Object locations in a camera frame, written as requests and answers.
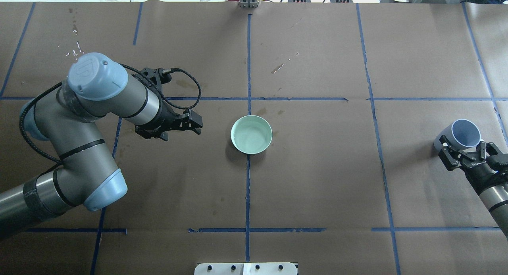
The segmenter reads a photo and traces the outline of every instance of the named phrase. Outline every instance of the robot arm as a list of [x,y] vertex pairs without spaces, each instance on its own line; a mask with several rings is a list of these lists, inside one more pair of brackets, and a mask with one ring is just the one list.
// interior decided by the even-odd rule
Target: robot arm
[[479,196],[490,215],[508,239],[508,154],[503,154],[493,143],[481,141],[473,152],[464,152],[450,145],[446,136],[439,158],[448,171],[457,168]]
[[24,129],[36,139],[50,140],[62,167],[0,194],[0,239],[75,206],[98,210],[126,194],[125,179],[94,123],[106,114],[135,124],[146,139],[167,141],[170,130],[200,134],[201,116],[190,109],[175,113],[160,92],[174,71],[144,69],[143,75],[130,76],[103,54],[89,53],[71,66],[58,89],[29,109],[25,105]]

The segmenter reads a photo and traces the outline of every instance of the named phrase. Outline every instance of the gray robot arm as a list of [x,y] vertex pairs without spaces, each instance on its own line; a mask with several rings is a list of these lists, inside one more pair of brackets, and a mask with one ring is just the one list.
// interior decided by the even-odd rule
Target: gray robot arm
[[163,100],[160,76],[171,80],[167,72],[153,70],[154,77],[145,69],[144,76],[131,76],[103,54],[85,54],[58,89],[23,109],[25,130],[50,140],[62,167],[0,194],[0,239],[75,206],[98,210],[126,194],[123,175],[94,123],[106,114],[135,124],[147,139],[167,141],[169,130],[200,134],[201,116],[190,109],[177,114]]

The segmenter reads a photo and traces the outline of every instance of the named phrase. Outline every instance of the mint green bowl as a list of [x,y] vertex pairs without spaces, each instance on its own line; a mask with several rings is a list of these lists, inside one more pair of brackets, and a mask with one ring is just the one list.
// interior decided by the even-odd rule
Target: mint green bowl
[[272,142],[272,127],[257,115],[243,116],[231,128],[231,141],[245,154],[263,152]]

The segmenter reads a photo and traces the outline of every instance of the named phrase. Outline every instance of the black band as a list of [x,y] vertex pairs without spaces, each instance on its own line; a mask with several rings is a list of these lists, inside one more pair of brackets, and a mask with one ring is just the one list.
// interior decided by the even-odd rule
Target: black band
[[40,201],[37,193],[37,178],[33,178],[25,183],[23,186],[23,198],[25,199],[25,204],[27,204],[32,217],[38,219],[40,222],[62,215],[52,212]]
[[60,188],[60,185],[58,184],[58,180],[56,179],[56,171],[57,171],[57,170],[54,170],[54,171],[53,171],[53,184],[55,185],[55,190],[56,190],[56,192],[58,193],[58,195],[60,196],[60,199],[62,199],[62,201],[63,201],[65,204],[67,204],[67,205],[69,205],[69,206],[71,206],[71,207],[78,206],[78,205],[75,205],[75,204],[71,203],[71,201],[69,201],[69,199],[67,199],[67,198],[64,196],[64,194],[63,194],[63,192],[62,192],[62,189]]
[[508,204],[508,200],[502,201],[501,203],[497,203],[497,204],[493,205],[492,208],[489,208],[489,212],[493,212],[498,207],[500,207],[502,205],[506,205],[506,204]]
[[87,143],[85,145],[82,145],[82,146],[79,146],[78,148],[74,148],[72,150],[70,150],[69,152],[65,152],[64,154],[60,155],[60,160],[63,160],[69,156],[72,156],[78,152],[81,152],[85,149],[88,149],[90,147],[93,147],[93,146],[96,146],[96,145],[99,145],[99,144],[102,144],[102,143],[105,143],[104,139],[99,139],[99,140],[96,140],[96,141],[92,141],[90,143]]
[[125,117],[125,118],[131,118],[131,117],[137,116],[138,114],[141,113],[141,111],[143,111],[143,109],[145,109],[145,106],[148,103],[148,89],[145,88],[145,91],[146,91],[145,103],[143,103],[141,108],[138,111],[136,111],[133,115],[129,115],[129,116]]

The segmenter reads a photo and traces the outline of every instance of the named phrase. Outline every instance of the blue joint cap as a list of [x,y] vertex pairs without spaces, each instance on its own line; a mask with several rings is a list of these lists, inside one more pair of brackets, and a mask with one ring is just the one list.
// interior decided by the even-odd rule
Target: blue joint cap
[[71,65],[67,82],[78,96],[103,101],[118,95],[128,79],[127,71],[119,63],[101,53],[87,53]]
[[89,211],[99,210],[116,202],[127,193],[127,184],[120,169],[114,171],[90,194],[83,205]]
[[[19,116],[23,113],[23,110],[27,108],[31,101],[25,103],[23,107],[21,108],[21,111],[19,112]],[[27,116],[25,116],[25,124],[24,124],[25,131],[30,133],[31,137],[40,140],[40,141],[48,141],[49,138],[44,136],[40,130],[38,129],[36,123],[35,123],[35,107],[31,107],[29,112],[27,113]]]

